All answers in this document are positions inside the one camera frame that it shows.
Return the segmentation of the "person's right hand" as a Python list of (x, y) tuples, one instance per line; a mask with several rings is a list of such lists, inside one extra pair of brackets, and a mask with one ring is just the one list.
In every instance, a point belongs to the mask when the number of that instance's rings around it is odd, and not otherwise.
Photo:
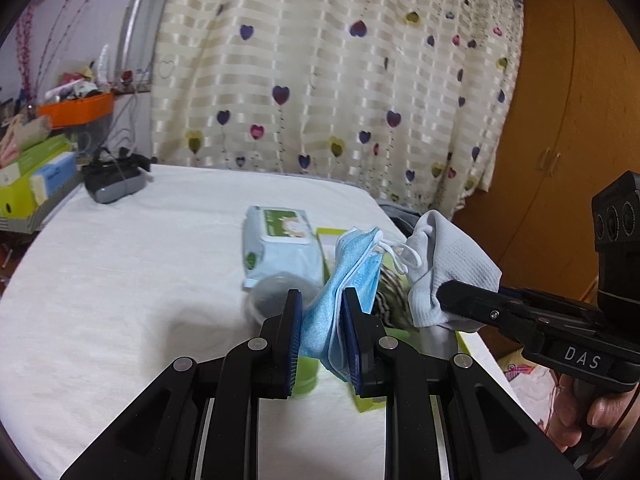
[(546, 434), (554, 445), (565, 452), (582, 437), (580, 422), (590, 427), (615, 430), (600, 453), (587, 465), (596, 469), (612, 460), (634, 429), (639, 419), (639, 397), (634, 392), (609, 394), (593, 401), (587, 413), (574, 396), (574, 379), (561, 375)]

